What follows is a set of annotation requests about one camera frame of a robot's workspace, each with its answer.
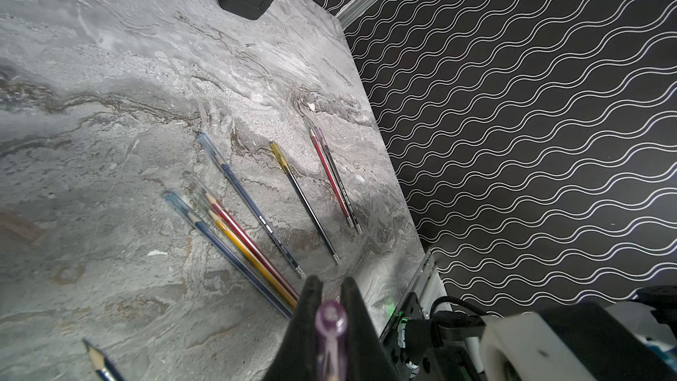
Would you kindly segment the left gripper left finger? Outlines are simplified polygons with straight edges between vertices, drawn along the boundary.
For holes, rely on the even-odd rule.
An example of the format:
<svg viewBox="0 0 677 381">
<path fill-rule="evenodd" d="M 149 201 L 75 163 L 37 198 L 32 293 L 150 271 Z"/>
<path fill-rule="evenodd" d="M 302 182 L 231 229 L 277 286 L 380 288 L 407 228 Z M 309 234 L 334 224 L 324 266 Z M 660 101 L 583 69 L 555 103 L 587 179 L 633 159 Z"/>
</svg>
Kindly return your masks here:
<svg viewBox="0 0 677 381">
<path fill-rule="evenodd" d="M 315 318 L 322 303 L 323 283 L 309 276 L 294 311 L 280 349 L 264 380 L 316 380 L 317 330 Z"/>
</svg>

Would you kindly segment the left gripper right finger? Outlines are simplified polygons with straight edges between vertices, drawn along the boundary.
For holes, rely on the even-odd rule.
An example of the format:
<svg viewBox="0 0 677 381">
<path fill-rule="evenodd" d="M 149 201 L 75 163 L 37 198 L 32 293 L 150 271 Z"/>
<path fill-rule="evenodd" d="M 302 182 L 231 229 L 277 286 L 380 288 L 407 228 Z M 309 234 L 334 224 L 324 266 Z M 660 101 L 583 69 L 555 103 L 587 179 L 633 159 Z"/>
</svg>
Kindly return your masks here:
<svg viewBox="0 0 677 381">
<path fill-rule="evenodd" d="M 347 311 L 347 379 L 396 380 L 397 372 L 376 333 L 356 281 L 341 284 L 340 303 Z"/>
</svg>

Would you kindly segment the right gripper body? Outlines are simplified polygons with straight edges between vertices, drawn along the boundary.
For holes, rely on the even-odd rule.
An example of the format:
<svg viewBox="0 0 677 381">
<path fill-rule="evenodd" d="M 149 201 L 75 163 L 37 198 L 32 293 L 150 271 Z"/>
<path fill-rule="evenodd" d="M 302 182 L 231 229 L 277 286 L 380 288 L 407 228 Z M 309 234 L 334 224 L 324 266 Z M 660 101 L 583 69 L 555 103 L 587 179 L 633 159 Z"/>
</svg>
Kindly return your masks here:
<svg viewBox="0 0 677 381">
<path fill-rule="evenodd" d="M 380 340 L 397 380 L 485 380 L 479 339 L 487 313 L 461 299 L 433 301 L 427 317 L 419 296 L 408 293 Z"/>
</svg>

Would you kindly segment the purple transparent pencil cap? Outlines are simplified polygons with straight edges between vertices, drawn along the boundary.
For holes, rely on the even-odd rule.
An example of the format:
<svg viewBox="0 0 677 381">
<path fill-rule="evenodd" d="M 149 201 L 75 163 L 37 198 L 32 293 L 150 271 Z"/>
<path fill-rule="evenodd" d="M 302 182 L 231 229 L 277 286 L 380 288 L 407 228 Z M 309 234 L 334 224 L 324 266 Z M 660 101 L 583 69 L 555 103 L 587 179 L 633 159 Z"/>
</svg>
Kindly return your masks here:
<svg viewBox="0 0 677 381">
<path fill-rule="evenodd" d="M 348 317 L 337 301 L 328 300 L 315 315 L 317 380 L 347 380 Z"/>
</svg>

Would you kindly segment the light blue capped pencil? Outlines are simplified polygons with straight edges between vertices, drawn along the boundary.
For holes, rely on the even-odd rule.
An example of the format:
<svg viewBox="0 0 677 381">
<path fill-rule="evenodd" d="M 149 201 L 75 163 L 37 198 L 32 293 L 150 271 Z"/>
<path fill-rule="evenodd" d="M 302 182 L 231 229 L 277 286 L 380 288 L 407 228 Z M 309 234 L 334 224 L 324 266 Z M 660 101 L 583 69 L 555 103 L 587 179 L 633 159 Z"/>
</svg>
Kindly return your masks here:
<svg viewBox="0 0 677 381">
<path fill-rule="evenodd" d="M 293 312 L 276 296 L 273 291 L 261 282 L 257 275 L 239 259 L 232 250 L 227 248 L 220 238 L 210 229 L 209 225 L 183 199 L 171 190 L 162 194 L 163 198 L 176 210 L 188 224 L 197 229 L 237 270 L 246 277 L 251 284 L 287 319 L 293 317 Z"/>
</svg>

